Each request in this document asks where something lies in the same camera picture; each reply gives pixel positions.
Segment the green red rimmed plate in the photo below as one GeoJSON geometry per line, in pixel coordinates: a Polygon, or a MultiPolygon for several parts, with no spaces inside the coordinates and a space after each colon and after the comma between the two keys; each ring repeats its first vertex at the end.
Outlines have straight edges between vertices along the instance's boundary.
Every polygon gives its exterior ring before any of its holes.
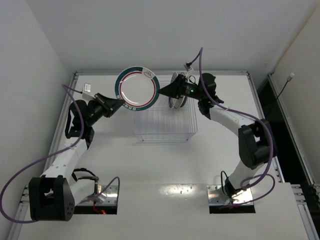
{"type": "Polygon", "coordinates": [[[171,97],[168,98],[168,104],[170,109],[174,108],[173,99],[171,97]]]}
{"type": "Polygon", "coordinates": [[[159,98],[159,89],[157,76],[143,66],[124,69],[114,84],[116,98],[124,101],[126,109],[135,112],[151,108],[159,98]]]}

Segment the dark green patterned plate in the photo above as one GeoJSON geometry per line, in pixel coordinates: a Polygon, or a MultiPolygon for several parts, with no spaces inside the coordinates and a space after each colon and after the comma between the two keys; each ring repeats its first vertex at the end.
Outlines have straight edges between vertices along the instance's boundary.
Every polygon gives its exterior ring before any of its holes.
{"type": "Polygon", "coordinates": [[[181,108],[183,108],[183,107],[185,106],[185,104],[186,104],[187,100],[188,100],[188,98],[187,98],[187,97],[183,100],[183,102],[182,102],[182,104],[181,104],[181,106],[180,106],[181,108]]]}

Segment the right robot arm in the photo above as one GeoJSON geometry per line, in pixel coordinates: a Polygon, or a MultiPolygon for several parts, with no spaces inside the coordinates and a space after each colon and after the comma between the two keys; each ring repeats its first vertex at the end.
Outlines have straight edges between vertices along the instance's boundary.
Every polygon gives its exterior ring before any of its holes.
{"type": "Polygon", "coordinates": [[[220,188],[220,195],[230,199],[264,179],[277,151],[269,122],[228,108],[217,96],[216,87],[216,77],[210,73],[201,74],[198,83],[189,83],[185,75],[178,74],[158,93],[174,99],[188,97],[197,100],[203,116],[237,136],[240,161],[220,188]]]}

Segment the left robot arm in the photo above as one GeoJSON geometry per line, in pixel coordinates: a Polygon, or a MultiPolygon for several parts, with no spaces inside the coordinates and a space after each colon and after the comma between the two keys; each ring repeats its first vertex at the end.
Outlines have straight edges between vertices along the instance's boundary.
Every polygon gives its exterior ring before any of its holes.
{"type": "Polygon", "coordinates": [[[124,100],[100,93],[89,96],[89,101],[75,100],[68,108],[65,126],[65,150],[57,154],[52,164],[40,177],[28,184],[30,217],[34,221],[69,221],[78,204],[100,201],[99,178],[80,176],[75,183],[76,166],[90,148],[95,131],[93,125],[102,117],[110,118],[124,100]]]}

